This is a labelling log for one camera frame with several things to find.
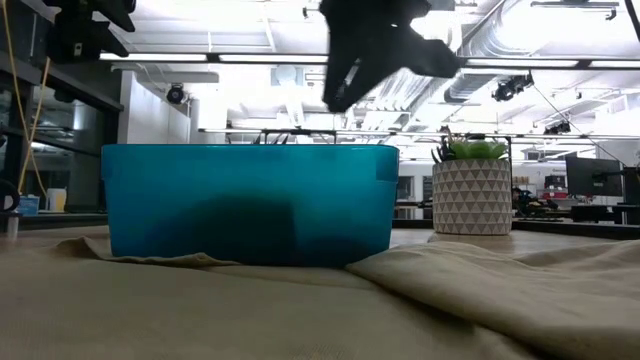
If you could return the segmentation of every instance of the cable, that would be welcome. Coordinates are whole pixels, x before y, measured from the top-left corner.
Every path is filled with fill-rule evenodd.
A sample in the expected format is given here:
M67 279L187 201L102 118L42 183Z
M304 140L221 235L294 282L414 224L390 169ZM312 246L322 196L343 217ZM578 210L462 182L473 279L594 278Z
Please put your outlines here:
M640 21L638 20L636 9L633 6L633 0L624 0L624 4L627 7L627 12L629 13L631 24L633 25L633 30L636 32L636 37L638 38L638 41L640 41Z
M533 84L533 88L536 89L536 91L538 92L538 94L540 94L540 96L542 96L542 98L544 99L544 101L547 102L547 104L549 104L549 106L551 106L553 108L553 110L556 111L556 113L560 116L562 116L562 118L569 123L569 125L571 125L574 129L576 129L577 132L580 133L580 135L585 136L587 139L589 139L589 141L591 141L593 143L593 145L595 145L598 149L604 151L605 154L611 156L612 158L614 158L615 160L619 161L622 166L627 167L627 165L620 159L618 159L616 156L614 156L612 153L610 153L609 151L607 151L604 147L602 147L600 144L598 144L596 141L594 141L592 138L590 138L587 134L583 133L582 131L580 131L580 129L575 126L571 120L569 120L568 117L566 117L562 111L558 110L558 108L553 105L553 103L551 101L549 101L549 99L547 99L546 96L544 96L544 94L542 93L542 91L540 91L540 89L538 89L538 87L536 86L536 84Z
M31 133L33 135L29 136L29 127L27 125L27 121L25 120L25 112L24 112L24 108L22 106L22 99L20 97L20 86L18 84L18 73L16 71L16 64L15 64L15 58L14 58L14 54L13 54L13 43L11 41L11 28L9 26L9 13L7 11L7 0L2 0L2 14L4 17L4 27L5 27L5 33L7 36L7 48L9 50L9 63L11 65L11 72L13 73L13 86L16 92L16 98L17 98L17 103L18 103L18 112L20 113L20 120L22 121L22 128L24 130L24 136L27 138L27 156L25 157L24 160L24 164L23 164L23 169L22 169L22 173L20 174L20 180L18 181L18 192L20 194L22 194L22 186L24 184L24 178L25 178L25 174L26 174L26 167L27 167L27 163L29 162L29 158L31 158L31 160L33 161L33 169L35 170L36 173L36 177L38 178L38 184L40 185L40 190L42 190L42 194L43 196L47 197L47 191L42 183L42 178L40 177L40 172L38 171L38 165L36 164L36 158L35 155L33 154L33 151L31 151L31 145L33 143L33 136L35 136L35 130L36 127L38 126L38 120L40 117L40 112L42 110L42 101L44 98L44 86L46 84L47 81L47 77L48 77L48 73L49 73L49 67L51 65L51 59L47 58L47 63L45 65L45 72L43 73L43 80L42 80L42 91L40 92L40 101L38 102L38 109L36 110L36 116L34 118L33 121L33 128L31 130Z
M42 90L40 91L40 100L38 100L38 108L36 110L36 116L33 120L33 125L31 127L31 135L27 135L27 156L25 157L25 161L22 164L22 171L20 172L20 181L18 183L18 190L22 192L22 185L24 184L24 179L27 174L27 164L29 163L29 157L33 160L33 169L36 172L36 177L38 178L38 183L40 184L40 190L43 191L43 194L46 195L46 191L44 185L42 184L42 179L40 178L40 171L38 171L38 165L36 164L35 155L33 154L33 139L36 136L36 129L38 128L38 120L40 119L40 114L42 113L42 102L44 100L44 88L47 86L47 77L49 76L49 69L51 67L51 59L47 58L47 62L44 66L44 73L42 74Z
M324 140L324 142L326 142L327 144L331 145L331 142L329 140L327 140L326 137L324 137L324 134L318 134L320 135L320 137L322 138L322 140Z

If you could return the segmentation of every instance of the plastic bin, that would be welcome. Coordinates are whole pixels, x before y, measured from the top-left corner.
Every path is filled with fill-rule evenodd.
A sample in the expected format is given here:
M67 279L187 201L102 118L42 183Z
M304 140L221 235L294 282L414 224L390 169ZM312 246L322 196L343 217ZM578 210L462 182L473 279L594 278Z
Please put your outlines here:
M398 150L109 145L102 176L116 256L342 267L389 248Z

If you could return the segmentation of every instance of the succulent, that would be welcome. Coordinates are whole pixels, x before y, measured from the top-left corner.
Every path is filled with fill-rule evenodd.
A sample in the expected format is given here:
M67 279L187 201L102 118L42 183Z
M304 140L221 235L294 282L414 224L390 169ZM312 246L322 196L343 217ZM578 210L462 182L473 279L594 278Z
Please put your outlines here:
M496 141L454 138L449 135L442 138L436 152L437 156L431 150L431 157L436 164L451 160L500 159L506 154L507 146Z

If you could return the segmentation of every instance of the computer monitor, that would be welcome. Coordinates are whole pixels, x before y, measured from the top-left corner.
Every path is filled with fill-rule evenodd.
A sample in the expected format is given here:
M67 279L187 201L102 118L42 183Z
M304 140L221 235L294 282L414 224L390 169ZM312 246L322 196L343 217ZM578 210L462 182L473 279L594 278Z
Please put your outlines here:
M568 157L569 194L622 196L622 173L617 160Z

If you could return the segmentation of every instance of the white wall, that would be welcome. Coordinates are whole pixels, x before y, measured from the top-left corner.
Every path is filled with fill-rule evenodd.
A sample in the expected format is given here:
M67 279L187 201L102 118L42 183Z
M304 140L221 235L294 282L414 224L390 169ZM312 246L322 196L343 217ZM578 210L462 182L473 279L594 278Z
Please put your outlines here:
M597 148L598 159L619 160L627 166L636 166L640 163L640 140L602 141L599 145L609 154Z
M142 86L133 71L122 73L118 143L188 144L191 120Z
M225 135L218 133L205 133L199 128L224 129L227 127L226 107L217 108L215 103L208 100L191 101L191 144L224 144Z

